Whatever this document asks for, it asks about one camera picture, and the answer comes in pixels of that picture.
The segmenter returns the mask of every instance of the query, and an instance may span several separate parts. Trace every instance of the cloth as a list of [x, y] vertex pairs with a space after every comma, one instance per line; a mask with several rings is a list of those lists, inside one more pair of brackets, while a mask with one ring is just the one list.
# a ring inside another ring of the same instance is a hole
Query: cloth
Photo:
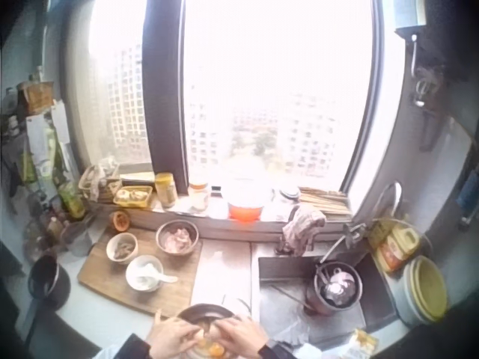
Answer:
[[295, 257], [302, 256], [325, 224], [326, 216], [320, 210], [311, 204], [299, 204], [293, 220], [283, 227], [284, 247]]

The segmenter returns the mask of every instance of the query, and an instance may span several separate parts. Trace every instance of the black sleeve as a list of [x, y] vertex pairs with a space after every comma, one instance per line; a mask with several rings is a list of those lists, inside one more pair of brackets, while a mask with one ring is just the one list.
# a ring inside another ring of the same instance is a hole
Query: black sleeve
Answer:
[[263, 359], [296, 359], [296, 357], [286, 350], [281, 344], [270, 340], [263, 348], [260, 349], [258, 354]]
[[149, 359], [150, 346], [132, 334], [122, 345], [114, 359]]

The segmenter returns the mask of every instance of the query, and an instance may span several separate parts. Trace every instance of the person's left hand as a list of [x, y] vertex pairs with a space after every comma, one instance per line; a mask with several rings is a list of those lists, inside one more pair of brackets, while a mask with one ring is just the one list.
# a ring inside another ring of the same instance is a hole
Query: person's left hand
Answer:
[[162, 321], [161, 310], [158, 310], [146, 339], [150, 345], [150, 356], [152, 359], [168, 359], [187, 351], [198, 344], [193, 334], [199, 330], [201, 328], [197, 325], [179, 318]]

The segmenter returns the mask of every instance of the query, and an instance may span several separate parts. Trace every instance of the kitchen counter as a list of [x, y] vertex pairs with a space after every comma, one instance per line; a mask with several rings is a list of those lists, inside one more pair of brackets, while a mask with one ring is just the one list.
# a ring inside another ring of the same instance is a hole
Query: kitchen counter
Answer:
[[[89, 228], [94, 242], [101, 237], [105, 226], [105, 222], [97, 220]], [[76, 258], [67, 253], [61, 256], [59, 262], [68, 272], [72, 284], [67, 303], [57, 312], [66, 324], [100, 348], [122, 343], [132, 332], [140, 337], [147, 335], [152, 323], [151, 316], [115, 303], [78, 283], [76, 276], [85, 258]], [[254, 266], [251, 264], [250, 243], [204, 239], [192, 304], [222, 304], [226, 299], [227, 306], [238, 303], [244, 309], [243, 304], [234, 300], [238, 298], [253, 307], [254, 316], [255, 303], [251, 302], [251, 288], [255, 285], [251, 281], [251, 268]], [[17, 329], [21, 328], [30, 299], [26, 280], [23, 282], [17, 283], [15, 293], [12, 293], [14, 301], [20, 306]], [[408, 331], [400, 320], [395, 320], [372, 335], [379, 340], [378, 351], [382, 351], [403, 338]], [[337, 347], [327, 352], [334, 354], [340, 350], [341, 347]]]

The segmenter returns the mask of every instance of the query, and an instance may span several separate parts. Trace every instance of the yellow bowl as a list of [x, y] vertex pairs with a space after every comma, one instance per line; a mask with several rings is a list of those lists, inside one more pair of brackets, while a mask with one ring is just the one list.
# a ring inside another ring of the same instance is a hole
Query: yellow bowl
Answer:
[[419, 256], [412, 266], [412, 294], [421, 312], [435, 322], [448, 308], [448, 294], [441, 272], [432, 260]]

